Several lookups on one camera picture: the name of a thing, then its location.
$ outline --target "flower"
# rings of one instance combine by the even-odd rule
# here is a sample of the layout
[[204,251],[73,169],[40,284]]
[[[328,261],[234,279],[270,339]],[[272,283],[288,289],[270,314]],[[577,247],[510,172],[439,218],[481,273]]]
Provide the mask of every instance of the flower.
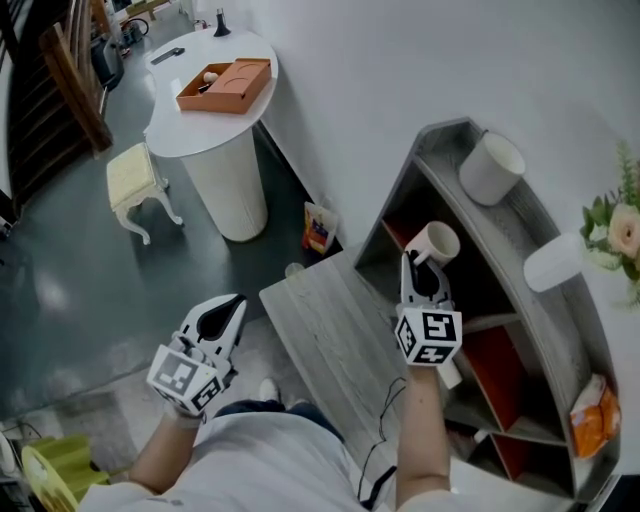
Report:
[[640,249],[640,213],[628,204],[617,204],[609,225],[609,244],[615,251],[636,259]]

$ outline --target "white pedestal base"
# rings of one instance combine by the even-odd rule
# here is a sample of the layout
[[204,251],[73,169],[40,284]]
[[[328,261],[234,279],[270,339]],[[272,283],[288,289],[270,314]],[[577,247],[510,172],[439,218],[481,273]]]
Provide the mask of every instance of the white pedestal base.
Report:
[[222,236],[246,242],[262,232],[268,213],[251,129],[182,162]]

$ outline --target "gray floor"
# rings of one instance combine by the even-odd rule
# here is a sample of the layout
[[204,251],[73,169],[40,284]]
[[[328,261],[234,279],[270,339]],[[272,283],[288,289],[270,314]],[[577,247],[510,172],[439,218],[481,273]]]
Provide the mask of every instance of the gray floor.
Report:
[[240,292],[249,319],[264,314],[257,293],[302,261],[304,192],[262,139],[256,151],[270,220],[246,244],[225,241],[178,160],[160,159],[185,226],[159,203],[136,213],[151,235],[143,246],[109,209],[106,162],[143,140],[154,101],[144,55],[190,30],[179,16],[152,26],[125,61],[106,119],[114,146],[77,162],[27,206],[0,243],[0,418],[105,384],[148,364],[186,312],[212,296]]
[[[310,399],[302,378],[287,355],[267,317],[249,322],[232,354],[238,376],[206,409],[212,418],[221,407],[247,398],[257,399],[262,380],[272,377],[285,404]],[[130,466],[149,440],[162,415],[163,401],[146,383],[147,370],[135,372],[106,386],[82,393],[55,406],[26,414],[20,421],[42,436],[89,436],[91,456],[106,471]],[[13,423],[1,425],[10,428]],[[35,438],[29,427],[10,430],[10,436]]]

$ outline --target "white t-shirt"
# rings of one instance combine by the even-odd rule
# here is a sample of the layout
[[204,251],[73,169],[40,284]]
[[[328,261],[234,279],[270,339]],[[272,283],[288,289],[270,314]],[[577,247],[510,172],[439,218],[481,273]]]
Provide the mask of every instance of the white t-shirt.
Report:
[[[330,432],[290,414],[243,413],[211,422],[208,439],[176,485],[154,496],[133,483],[94,485],[78,512],[362,512],[345,449]],[[461,512],[446,491],[416,496],[401,512]]]

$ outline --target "white sneaker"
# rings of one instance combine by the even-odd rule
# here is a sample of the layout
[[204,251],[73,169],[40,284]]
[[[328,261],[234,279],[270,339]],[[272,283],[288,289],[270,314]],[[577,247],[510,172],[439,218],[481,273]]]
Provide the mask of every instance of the white sneaker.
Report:
[[273,379],[264,379],[258,390],[258,399],[263,402],[274,400],[280,402],[280,389]]

